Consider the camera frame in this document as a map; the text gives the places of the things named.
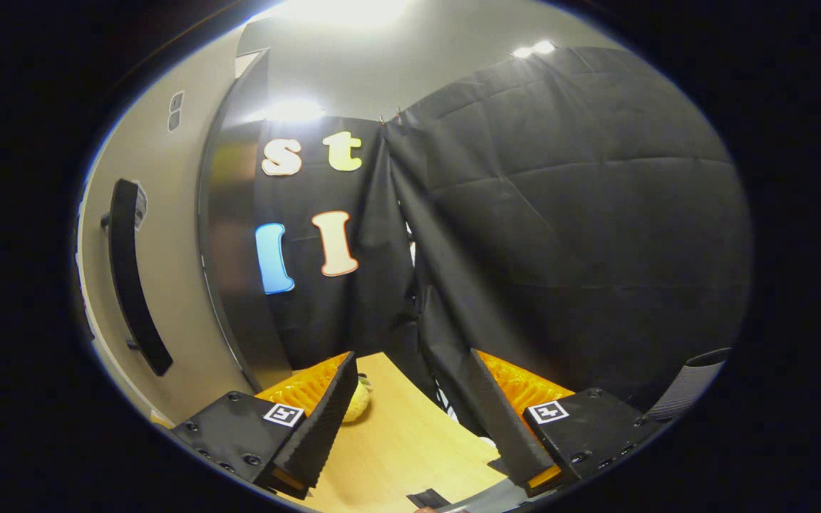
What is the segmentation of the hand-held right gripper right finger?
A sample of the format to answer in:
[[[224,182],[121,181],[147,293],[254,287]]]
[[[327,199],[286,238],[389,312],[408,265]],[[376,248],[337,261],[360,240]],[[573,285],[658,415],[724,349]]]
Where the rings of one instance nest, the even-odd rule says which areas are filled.
[[[476,348],[469,386],[508,477],[532,497],[592,480],[663,426],[605,390],[574,393]]]

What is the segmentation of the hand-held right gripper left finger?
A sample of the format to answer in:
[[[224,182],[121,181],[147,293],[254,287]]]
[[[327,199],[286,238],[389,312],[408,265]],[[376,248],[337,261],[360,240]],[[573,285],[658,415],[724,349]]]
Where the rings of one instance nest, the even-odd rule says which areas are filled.
[[[353,351],[328,358],[264,392],[227,392],[170,429],[208,463],[271,492],[306,499],[359,384]]]

